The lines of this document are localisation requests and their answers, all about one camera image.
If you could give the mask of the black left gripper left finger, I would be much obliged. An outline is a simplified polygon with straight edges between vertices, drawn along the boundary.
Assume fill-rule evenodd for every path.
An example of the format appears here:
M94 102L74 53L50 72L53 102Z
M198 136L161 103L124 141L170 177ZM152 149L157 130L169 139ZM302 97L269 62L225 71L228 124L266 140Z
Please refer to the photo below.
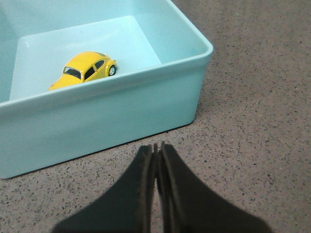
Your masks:
M54 233L149 233L157 146L141 146L127 170L101 197L62 220Z

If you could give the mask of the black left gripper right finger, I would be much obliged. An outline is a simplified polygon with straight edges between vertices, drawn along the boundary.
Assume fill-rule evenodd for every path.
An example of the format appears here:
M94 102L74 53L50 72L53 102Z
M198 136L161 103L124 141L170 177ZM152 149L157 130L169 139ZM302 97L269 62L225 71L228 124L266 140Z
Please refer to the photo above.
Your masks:
M262 219L207 187L172 145L158 152L158 191L166 233L270 233Z

